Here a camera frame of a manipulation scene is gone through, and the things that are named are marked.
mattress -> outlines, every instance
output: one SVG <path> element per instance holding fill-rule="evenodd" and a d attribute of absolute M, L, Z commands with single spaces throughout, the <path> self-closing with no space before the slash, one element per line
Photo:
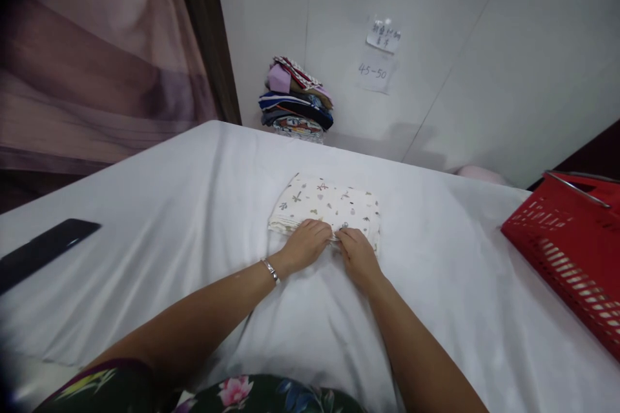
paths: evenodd
<path fill-rule="evenodd" d="M 103 227 L 0 298 L 8 350 L 82 366 L 192 291 L 276 252 L 295 173 L 381 199 L 379 262 L 491 411 L 616 411 L 620 366 L 499 226 L 528 193 L 212 121 L 0 216 L 0 254 L 66 218 Z M 402 409 L 369 307 L 326 249 L 196 385 L 272 373 Z"/>

hand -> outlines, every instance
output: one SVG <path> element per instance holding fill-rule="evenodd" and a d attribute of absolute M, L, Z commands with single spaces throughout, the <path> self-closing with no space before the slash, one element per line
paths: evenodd
<path fill-rule="evenodd" d="M 347 273 L 365 295 L 385 282 L 375 251 L 362 231 L 340 229 L 336 231 L 336 237 L 340 239 L 340 251 Z"/>
<path fill-rule="evenodd" d="M 331 226 L 315 219 L 306 219 L 289 237 L 281 251 L 269 257 L 280 279 L 312 265 L 331 239 Z"/>

paper note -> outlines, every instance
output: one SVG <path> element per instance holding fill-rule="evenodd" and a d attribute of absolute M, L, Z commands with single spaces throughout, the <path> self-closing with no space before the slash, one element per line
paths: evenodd
<path fill-rule="evenodd" d="M 389 94 L 389 80 L 395 69 L 394 56 L 374 48 L 365 47 L 357 65 L 357 84 L 373 92 Z"/>
<path fill-rule="evenodd" d="M 386 52 L 394 53 L 400 45 L 400 30 L 389 19 L 375 20 L 366 36 L 366 42 Z"/>

smartphone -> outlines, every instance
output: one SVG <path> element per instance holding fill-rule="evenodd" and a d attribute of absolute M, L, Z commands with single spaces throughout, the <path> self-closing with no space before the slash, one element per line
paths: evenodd
<path fill-rule="evenodd" d="M 68 219 L 0 258 L 0 295 L 19 284 L 101 227 Z"/>

silver bracelet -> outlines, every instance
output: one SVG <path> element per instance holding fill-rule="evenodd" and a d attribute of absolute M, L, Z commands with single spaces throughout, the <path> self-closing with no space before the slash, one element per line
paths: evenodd
<path fill-rule="evenodd" d="M 278 273 L 276 273 L 276 270 L 273 268 L 273 266 L 271 266 L 271 263 L 267 261 L 267 258 L 261 261 L 265 263 L 265 266 L 269 270 L 271 277 L 273 277 L 273 280 L 276 281 L 276 285 L 280 284 L 280 278 L 278 277 Z"/>

